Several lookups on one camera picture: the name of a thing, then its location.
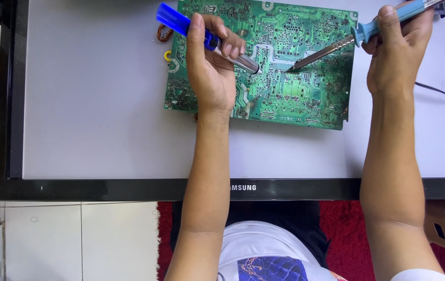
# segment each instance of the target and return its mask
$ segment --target red rug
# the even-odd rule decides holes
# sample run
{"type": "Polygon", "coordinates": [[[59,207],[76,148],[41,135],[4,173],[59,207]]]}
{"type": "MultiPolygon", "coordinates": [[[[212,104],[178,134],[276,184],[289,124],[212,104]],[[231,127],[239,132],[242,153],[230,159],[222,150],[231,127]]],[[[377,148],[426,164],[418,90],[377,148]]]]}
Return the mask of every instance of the red rug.
{"type": "MultiPolygon", "coordinates": [[[[327,262],[331,271],[350,281],[375,281],[365,220],[358,201],[322,201],[321,228],[332,239],[327,262]]],[[[158,280],[169,267],[172,251],[169,246],[172,227],[172,204],[158,202],[158,280]]],[[[445,272],[445,248],[432,245],[445,272]]]]}

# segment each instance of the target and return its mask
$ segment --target t-shirt print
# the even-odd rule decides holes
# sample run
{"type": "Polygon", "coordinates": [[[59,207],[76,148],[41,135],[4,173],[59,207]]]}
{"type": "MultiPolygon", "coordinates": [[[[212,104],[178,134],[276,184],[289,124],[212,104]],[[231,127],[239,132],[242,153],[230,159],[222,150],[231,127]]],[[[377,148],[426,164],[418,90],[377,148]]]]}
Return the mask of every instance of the t-shirt print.
{"type": "Polygon", "coordinates": [[[258,257],[238,261],[239,281],[307,281],[300,259],[258,257]]]}

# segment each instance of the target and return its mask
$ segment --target black pants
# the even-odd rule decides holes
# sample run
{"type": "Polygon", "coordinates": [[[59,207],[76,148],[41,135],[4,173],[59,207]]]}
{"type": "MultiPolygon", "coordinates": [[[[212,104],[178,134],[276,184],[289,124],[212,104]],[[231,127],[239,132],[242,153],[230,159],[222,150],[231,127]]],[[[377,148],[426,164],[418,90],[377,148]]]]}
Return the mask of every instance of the black pants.
{"type": "MultiPolygon", "coordinates": [[[[172,203],[170,248],[176,248],[181,227],[182,201],[172,203]]],[[[326,252],[330,241],[319,228],[318,201],[232,201],[226,226],[235,222],[257,220],[284,228],[295,235],[311,251],[319,264],[328,269],[326,252]]]]}

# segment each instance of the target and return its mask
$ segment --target yellow toroid ring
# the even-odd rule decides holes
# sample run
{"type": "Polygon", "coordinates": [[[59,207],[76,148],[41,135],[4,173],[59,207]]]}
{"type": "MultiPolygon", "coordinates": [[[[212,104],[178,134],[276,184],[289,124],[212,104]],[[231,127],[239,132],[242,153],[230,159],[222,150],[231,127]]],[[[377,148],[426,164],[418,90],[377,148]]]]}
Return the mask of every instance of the yellow toroid ring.
{"type": "Polygon", "coordinates": [[[165,54],[163,54],[163,57],[164,57],[165,60],[168,61],[168,62],[170,62],[170,58],[168,58],[167,56],[170,55],[170,54],[172,54],[172,52],[169,51],[169,50],[168,50],[167,52],[165,52],[165,54]]]}

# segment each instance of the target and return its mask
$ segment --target hand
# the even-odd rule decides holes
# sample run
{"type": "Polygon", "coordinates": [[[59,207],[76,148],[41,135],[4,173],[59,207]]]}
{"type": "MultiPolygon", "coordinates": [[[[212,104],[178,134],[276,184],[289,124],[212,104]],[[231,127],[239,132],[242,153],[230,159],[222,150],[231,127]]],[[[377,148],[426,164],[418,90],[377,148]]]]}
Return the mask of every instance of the hand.
{"type": "Polygon", "coordinates": [[[245,41],[224,26],[218,16],[193,14],[186,41],[189,84],[198,99],[200,115],[220,113],[229,117],[234,108],[236,85],[234,65],[203,46],[205,29],[223,39],[224,56],[235,59],[245,52],[245,41]]]}
{"type": "Polygon", "coordinates": [[[398,98],[413,93],[418,68],[432,33],[433,9],[400,24],[396,10],[383,6],[379,14],[380,34],[363,43],[366,53],[373,55],[367,76],[372,96],[398,98]]]}

